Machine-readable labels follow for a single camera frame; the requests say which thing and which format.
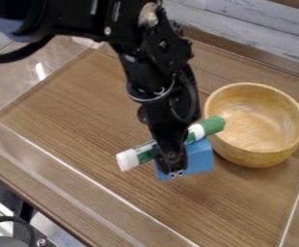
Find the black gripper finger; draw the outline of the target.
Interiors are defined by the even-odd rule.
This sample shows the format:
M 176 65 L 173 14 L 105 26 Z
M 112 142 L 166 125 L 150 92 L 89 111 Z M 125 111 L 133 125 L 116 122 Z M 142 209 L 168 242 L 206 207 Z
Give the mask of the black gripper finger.
M 162 152 L 158 145 L 153 146 L 153 158 L 158 165 L 158 171 L 169 177 L 177 175 L 188 168 L 185 147 L 176 151 Z

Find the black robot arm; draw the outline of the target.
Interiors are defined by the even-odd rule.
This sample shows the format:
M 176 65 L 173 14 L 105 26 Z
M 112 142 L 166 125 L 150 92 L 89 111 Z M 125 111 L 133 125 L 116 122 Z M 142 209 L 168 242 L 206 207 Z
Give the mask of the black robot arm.
M 188 127 L 201 115 L 192 42 L 168 19 L 162 0 L 0 0 L 0 32 L 23 43 L 0 54 L 0 64 L 26 58 L 57 36 L 108 43 L 156 141 L 160 169 L 168 174 L 188 168 Z

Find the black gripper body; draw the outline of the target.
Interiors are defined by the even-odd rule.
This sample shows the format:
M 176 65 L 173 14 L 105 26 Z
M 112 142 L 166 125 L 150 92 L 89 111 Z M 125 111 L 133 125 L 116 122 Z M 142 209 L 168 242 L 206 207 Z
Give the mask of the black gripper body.
M 184 147 L 186 128 L 200 117 L 196 93 L 138 94 L 138 119 L 146 124 L 162 152 Z

